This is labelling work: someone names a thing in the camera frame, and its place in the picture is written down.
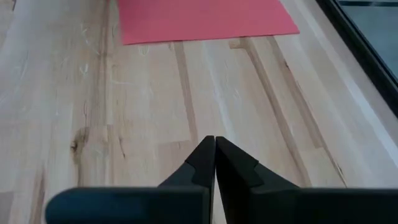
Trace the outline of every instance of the wooden table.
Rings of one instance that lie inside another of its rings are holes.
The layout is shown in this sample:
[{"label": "wooden table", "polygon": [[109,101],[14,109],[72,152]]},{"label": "wooden table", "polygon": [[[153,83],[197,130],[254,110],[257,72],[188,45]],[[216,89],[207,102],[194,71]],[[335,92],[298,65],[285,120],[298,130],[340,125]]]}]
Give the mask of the wooden table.
[{"label": "wooden table", "polygon": [[206,135],[300,186],[398,186],[396,117],[315,0],[281,1],[300,35],[123,46],[115,1],[0,0],[0,223],[155,186]]}]

